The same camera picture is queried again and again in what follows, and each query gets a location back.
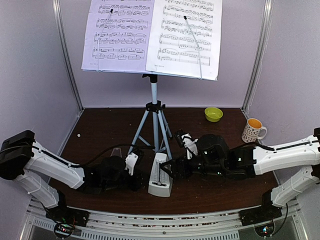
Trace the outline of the grey metronome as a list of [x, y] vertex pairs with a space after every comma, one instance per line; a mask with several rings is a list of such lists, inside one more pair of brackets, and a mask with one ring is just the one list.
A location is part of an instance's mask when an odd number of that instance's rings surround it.
[[157, 152], [155, 154], [148, 183], [148, 193], [150, 195], [162, 198], [170, 197], [173, 180], [160, 167], [168, 160], [168, 155], [165, 153]]

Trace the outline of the clear metronome front cover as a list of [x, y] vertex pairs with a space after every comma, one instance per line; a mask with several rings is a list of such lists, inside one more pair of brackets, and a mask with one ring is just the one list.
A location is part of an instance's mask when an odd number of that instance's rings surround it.
[[122, 149], [120, 147], [115, 147], [112, 149], [112, 152], [111, 152], [111, 155], [110, 155], [111, 158], [123, 158], [123, 155], [122, 155]]

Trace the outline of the light blue music stand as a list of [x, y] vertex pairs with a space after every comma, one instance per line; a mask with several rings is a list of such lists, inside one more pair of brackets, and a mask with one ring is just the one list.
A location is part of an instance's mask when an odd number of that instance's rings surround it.
[[90, 143], [102, 150], [112, 144], [130, 144], [138, 129], [160, 144], [165, 121], [157, 112], [147, 111], [157, 103], [157, 91], [186, 104], [205, 93], [207, 79], [156, 75], [141, 72], [84, 71], [81, 97], [86, 107], [81, 125], [90, 131]]

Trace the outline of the white sheet music page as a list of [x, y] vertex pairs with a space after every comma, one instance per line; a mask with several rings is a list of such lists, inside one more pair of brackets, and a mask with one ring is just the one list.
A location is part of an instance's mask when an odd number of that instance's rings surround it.
[[145, 69], [215, 81], [219, 74], [223, 1], [156, 0]]

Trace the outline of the purple sheet music page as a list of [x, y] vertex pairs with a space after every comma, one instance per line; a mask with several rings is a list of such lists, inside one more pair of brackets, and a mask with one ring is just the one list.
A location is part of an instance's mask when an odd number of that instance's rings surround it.
[[145, 73], [153, 9], [152, 0], [91, 1], [81, 69]]

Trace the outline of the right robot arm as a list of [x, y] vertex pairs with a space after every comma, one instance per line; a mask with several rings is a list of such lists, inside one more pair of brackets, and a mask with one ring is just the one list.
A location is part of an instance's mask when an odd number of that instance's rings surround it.
[[159, 167], [171, 178], [188, 178], [192, 174], [222, 176], [245, 180], [275, 170], [300, 166], [301, 169], [282, 185], [264, 194], [266, 202], [256, 210], [259, 220], [268, 220], [276, 208], [320, 182], [320, 130], [298, 141], [266, 146], [248, 142], [229, 148], [220, 135], [205, 134], [193, 139], [178, 130], [175, 139], [186, 156], [160, 160]]

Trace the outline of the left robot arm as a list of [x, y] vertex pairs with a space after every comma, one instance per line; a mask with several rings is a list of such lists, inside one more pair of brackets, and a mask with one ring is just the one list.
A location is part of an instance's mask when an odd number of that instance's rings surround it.
[[75, 212], [67, 207], [65, 195], [43, 182], [38, 174], [90, 195], [121, 187], [136, 191], [143, 181], [136, 166], [144, 157], [144, 150], [153, 150], [154, 146], [133, 144], [131, 147], [133, 152], [126, 158], [111, 155], [96, 164], [95, 161], [103, 155], [101, 152], [87, 163], [75, 164], [44, 148], [35, 140], [33, 131], [25, 130], [2, 142], [0, 177], [20, 184], [42, 203], [51, 218], [67, 222]]

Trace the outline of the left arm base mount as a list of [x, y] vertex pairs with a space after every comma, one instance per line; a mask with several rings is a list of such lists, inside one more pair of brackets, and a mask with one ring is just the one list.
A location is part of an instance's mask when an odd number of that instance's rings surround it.
[[56, 223], [68, 224], [70, 226], [85, 227], [89, 220], [90, 213], [75, 208], [49, 208], [45, 209], [46, 217]]

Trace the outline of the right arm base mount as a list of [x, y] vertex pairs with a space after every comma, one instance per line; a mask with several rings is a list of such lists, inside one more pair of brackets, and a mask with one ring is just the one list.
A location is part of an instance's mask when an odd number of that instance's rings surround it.
[[251, 209], [241, 210], [239, 213], [239, 218], [242, 226], [255, 225], [270, 221], [282, 216], [282, 211], [280, 208], [262, 208], [256, 207]]

